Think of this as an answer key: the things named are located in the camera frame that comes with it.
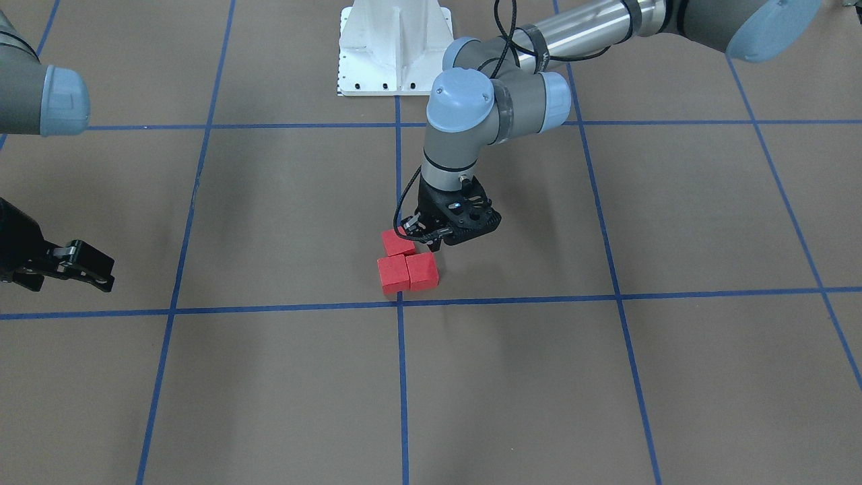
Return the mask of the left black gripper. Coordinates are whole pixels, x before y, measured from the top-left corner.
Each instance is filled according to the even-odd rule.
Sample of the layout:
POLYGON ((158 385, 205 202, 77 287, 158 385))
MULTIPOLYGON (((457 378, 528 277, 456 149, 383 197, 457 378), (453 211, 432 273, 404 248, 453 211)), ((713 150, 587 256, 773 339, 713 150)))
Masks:
POLYGON ((417 216, 401 221, 401 238, 439 251, 444 238, 461 229, 464 205, 461 191, 441 191, 420 177, 417 216))

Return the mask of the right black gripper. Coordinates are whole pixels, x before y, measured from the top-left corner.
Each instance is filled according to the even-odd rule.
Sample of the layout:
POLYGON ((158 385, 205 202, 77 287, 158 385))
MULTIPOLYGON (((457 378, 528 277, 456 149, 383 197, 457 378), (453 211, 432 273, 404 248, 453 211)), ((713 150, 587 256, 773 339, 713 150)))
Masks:
POLYGON ((45 282, 43 271, 60 280, 77 280, 111 292, 116 261, 84 240, 55 247, 45 240, 39 224, 12 203, 1 199, 1 276, 32 292, 45 282))

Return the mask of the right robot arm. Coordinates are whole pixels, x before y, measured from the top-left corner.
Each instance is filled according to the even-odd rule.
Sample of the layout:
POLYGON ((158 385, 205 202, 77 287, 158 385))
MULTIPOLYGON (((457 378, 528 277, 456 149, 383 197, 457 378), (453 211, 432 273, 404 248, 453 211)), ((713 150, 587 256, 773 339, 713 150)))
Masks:
MULTIPOLYGON (((83 77, 45 65, 34 47, 1 15, 1 132, 4 135, 79 135, 90 122, 83 77)), ((37 221, 1 199, 1 277, 31 292, 46 278, 78 280, 111 292, 114 259, 83 240, 55 245, 37 221)))

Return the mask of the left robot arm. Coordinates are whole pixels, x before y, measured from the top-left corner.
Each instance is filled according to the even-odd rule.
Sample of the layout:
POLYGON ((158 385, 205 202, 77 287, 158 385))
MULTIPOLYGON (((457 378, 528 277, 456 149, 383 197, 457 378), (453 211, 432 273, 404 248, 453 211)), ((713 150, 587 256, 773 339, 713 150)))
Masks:
POLYGON ((732 59, 760 63, 806 31, 819 1, 591 1, 536 22, 511 19, 498 37, 462 37, 446 48, 427 103, 423 160, 412 215, 393 231, 427 245, 460 245, 502 220, 477 180, 483 147, 562 125, 572 89, 557 65, 600 57, 634 37, 674 34, 732 59))

